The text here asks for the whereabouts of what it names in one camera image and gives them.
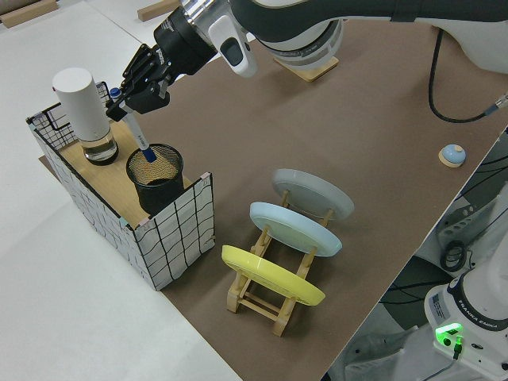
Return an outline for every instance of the brown table surface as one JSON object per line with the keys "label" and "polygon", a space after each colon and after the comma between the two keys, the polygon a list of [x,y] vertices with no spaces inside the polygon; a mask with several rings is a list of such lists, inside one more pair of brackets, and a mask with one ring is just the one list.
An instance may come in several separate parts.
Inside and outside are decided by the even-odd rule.
{"label": "brown table surface", "polygon": [[[190,179],[214,174],[217,244],[163,292],[242,379],[319,380],[505,128],[503,111],[467,125],[433,116],[427,86],[436,34],[427,25],[349,21],[338,67],[315,83],[253,44],[253,79],[217,60],[177,81],[169,107],[139,117],[151,142],[183,154]],[[476,115],[507,84],[444,39],[435,86],[443,113]],[[451,143],[468,153],[457,169],[437,158]],[[254,244],[260,232],[249,205],[279,202],[271,175],[281,167],[334,183],[356,210],[330,225],[342,251],[310,269],[325,300],[296,306],[279,338],[265,317],[226,310],[234,273],[220,255],[223,244]],[[291,270],[301,259],[278,243],[266,257]]]}

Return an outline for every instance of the green light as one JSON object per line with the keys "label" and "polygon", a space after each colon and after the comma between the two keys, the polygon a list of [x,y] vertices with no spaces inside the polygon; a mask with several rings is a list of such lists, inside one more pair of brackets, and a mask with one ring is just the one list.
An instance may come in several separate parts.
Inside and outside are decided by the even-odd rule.
{"label": "green light", "polygon": [[[446,338],[446,334],[454,334],[459,331],[462,331],[462,325],[459,323],[452,323],[448,325],[444,325],[442,327],[436,328],[436,338],[437,341],[443,343],[443,340]],[[462,337],[457,337],[457,343],[460,344],[462,341]]]}

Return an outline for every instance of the yellow plate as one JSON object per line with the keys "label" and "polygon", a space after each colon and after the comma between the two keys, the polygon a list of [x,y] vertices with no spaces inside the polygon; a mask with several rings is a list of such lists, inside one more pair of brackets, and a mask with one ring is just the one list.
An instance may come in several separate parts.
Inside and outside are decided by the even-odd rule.
{"label": "yellow plate", "polygon": [[250,252],[222,246],[222,260],[233,270],[240,272],[272,291],[287,298],[294,298],[301,304],[316,306],[325,298],[323,291],[269,260],[259,258]]}

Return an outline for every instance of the plate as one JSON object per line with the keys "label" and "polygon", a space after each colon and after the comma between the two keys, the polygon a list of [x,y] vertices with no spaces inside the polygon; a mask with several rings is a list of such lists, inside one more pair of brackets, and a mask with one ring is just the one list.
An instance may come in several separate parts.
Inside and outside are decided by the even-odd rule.
{"label": "plate", "polygon": [[296,274],[250,252],[233,246],[222,246],[222,260],[234,271],[238,271],[270,290],[293,298],[301,304],[316,306],[325,294],[313,284]]}
{"label": "plate", "polygon": [[339,240],[327,228],[293,210],[266,202],[253,202],[252,222],[268,235],[300,252],[309,253],[316,248],[316,256],[334,256],[342,248]]}
{"label": "plate", "polygon": [[332,183],[310,173],[295,169],[278,169],[271,180],[275,191],[282,197],[289,191],[288,202],[311,216],[324,218],[330,209],[330,220],[343,220],[355,209],[349,196]]}

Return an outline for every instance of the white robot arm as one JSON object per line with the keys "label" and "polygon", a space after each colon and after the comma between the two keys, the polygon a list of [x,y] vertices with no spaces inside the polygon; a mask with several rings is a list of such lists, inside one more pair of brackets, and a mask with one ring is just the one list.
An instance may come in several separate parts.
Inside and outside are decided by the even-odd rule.
{"label": "white robot arm", "polygon": [[[181,0],[182,6],[156,28],[157,45],[142,45],[125,69],[119,105],[144,114],[169,103],[167,87],[193,75],[217,52],[238,75],[256,73],[247,42],[252,33],[288,67],[320,67],[337,52],[344,18],[420,21],[448,31],[479,67],[508,73],[506,0]],[[498,102],[506,104],[506,96]]]}
{"label": "white robot arm", "polygon": [[508,234],[488,261],[425,298],[434,347],[496,381],[508,379],[507,253]]}

